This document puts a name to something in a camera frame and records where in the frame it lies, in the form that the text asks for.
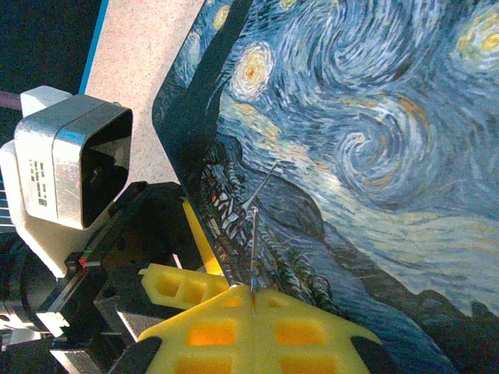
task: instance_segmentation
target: swirling sky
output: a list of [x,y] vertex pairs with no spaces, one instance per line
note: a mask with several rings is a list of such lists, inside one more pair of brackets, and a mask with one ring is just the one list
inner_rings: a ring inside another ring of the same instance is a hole
[[[227,4],[187,39],[186,84]],[[279,160],[409,290],[499,314],[498,4],[255,0],[225,71],[218,131],[248,165]]]

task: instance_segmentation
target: painting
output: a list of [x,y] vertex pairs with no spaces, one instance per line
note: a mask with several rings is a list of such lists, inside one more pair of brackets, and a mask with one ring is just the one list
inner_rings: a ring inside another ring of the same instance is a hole
[[233,284],[499,372],[499,3],[206,0],[153,123]]

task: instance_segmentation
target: yellow plastic piece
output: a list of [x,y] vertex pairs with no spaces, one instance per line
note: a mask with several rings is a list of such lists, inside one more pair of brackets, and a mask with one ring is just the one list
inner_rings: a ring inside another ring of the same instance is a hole
[[156,263],[139,274],[151,302],[180,309],[192,308],[228,289],[224,277]]
[[369,374],[350,338],[369,330],[273,290],[228,291],[145,330],[147,374]]
[[204,268],[208,274],[222,275],[222,270],[217,258],[211,249],[210,243],[201,228],[200,222],[197,220],[196,214],[191,207],[189,200],[185,199],[182,203],[184,212],[186,212],[187,220],[189,222],[190,230],[193,232],[194,241],[196,242],[197,249],[200,251],[201,259],[203,260]]

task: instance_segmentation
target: blue edge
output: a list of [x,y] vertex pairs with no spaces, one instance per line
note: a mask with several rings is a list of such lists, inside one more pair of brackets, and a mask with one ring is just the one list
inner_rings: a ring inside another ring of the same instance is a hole
[[92,36],[92,42],[90,43],[90,50],[88,51],[87,63],[85,64],[85,69],[83,70],[83,76],[80,84],[79,94],[84,94],[87,90],[88,79],[90,77],[90,71],[92,69],[92,63],[94,62],[95,51],[97,50],[97,44],[99,43],[99,37],[102,31],[102,25],[104,24],[104,17],[106,15],[106,10],[108,9],[109,0],[102,0],[101,7],[99,9],[99,15],[97,16],[97,22],[95,23],[94,35]]

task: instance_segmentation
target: beige wall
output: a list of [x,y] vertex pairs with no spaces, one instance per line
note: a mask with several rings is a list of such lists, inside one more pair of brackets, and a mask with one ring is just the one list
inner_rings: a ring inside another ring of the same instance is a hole
[[203,0],[109,0],[86,94],[133,109],[129,182],[177,178],[151,108]]

